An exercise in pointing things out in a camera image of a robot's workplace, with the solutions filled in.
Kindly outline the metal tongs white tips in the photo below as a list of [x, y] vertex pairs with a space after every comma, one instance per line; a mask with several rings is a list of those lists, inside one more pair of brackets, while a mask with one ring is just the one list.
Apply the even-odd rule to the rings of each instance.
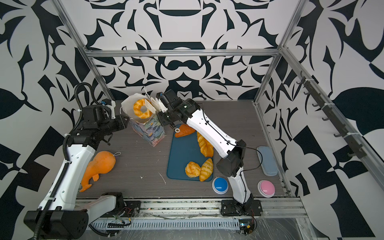
[[149, 109], [152, 113], [157, 114], [159, 121], [163, 126], [170, 126], [175, 133], [179, 133], [180, 129], [174, 124], [175, 120], [171, 120], [169, 109], [163, 104], [162, 100], [148, 96]]

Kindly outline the floral paper bag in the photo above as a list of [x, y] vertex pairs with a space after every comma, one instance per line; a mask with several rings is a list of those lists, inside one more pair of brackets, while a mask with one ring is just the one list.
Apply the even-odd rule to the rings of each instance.
[[145, 91], [144, 94], [136, 93], [129, 96], [122, 101], [121, 112], [129, 117], [129, 123], [134, 132], [147, 141], [151, 146], [155, 147], [166, 136], [165, 129], [160, 123], [157, 114], [153, 113], [150, 118], [143, 120], [138, 118], [133, 110], [133, 105], [137, 100], [148, 100], [148, 96], [150, 97], [147, 91]]

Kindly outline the donut bread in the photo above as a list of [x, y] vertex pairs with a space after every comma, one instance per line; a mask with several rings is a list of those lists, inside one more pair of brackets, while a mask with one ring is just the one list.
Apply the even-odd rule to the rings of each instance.
[[148, 119], [152, 116], [152, 112], [146, 107], [146, 100], [137, 100], [133, 105], [135, 115], [140, 119]]

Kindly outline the round bun bread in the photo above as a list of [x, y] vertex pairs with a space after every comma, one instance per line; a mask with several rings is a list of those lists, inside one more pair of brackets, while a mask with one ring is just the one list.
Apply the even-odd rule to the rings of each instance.
[[185, 173], [189, 178], [196, 178], [201, 175], [201, 167], [195, 162], [189, 162], [185, 167]]

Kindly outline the croissant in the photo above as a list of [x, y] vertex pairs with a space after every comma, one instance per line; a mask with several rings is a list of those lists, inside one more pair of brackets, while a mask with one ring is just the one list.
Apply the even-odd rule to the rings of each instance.
[[214, 171], [214, 164], [212, 159], [208, 159], [204, 162], [204, 164], [201, 166], [201, 173], [199, 176], [200, 182], [206, 181], [208, 178], [211, 177], [212, 173]]

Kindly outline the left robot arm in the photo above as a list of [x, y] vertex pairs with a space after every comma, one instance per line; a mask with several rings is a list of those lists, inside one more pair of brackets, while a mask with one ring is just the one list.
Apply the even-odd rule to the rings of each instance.
[[91, 84], [80, 83], [75, 87], [80, 116], [64, 138], [62, 166], [38, 209], [28, 211], [24, 217], [24, 224], [34, 232], [34, 240], [78, 239], [98, 218], [105, 214], [118, 216], [125, 208], [122, 193], [118, 192], [103, 194], [82, 208], [76, 207], [81, 180], [100, 142], [126, 129], [129, 122], [115, 115], [113, 101], [99, 103], [94, 93], [92, 104], [84, 107], [78, 96], [81, 87], [90, 88]]

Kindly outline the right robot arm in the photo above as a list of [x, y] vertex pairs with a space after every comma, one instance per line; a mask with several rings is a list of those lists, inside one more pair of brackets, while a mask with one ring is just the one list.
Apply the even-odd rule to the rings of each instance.
[[221, 215], [254, 216], [254, 196], [245, 179], [244, 157], [248, 148], [243, 140], [236, 139], [222, 131], [205, 114], [203, 108], [194, 100], [182, 100], [173, 90], [157, 93], [156, 102], [160, 105], [157, 113], [163, 126], [175, 128], [175, 122], [181, 121], [200, 133], [222, 157], [216, 168], [228, 178], [233, 191], [232, 201], [222, 201]]

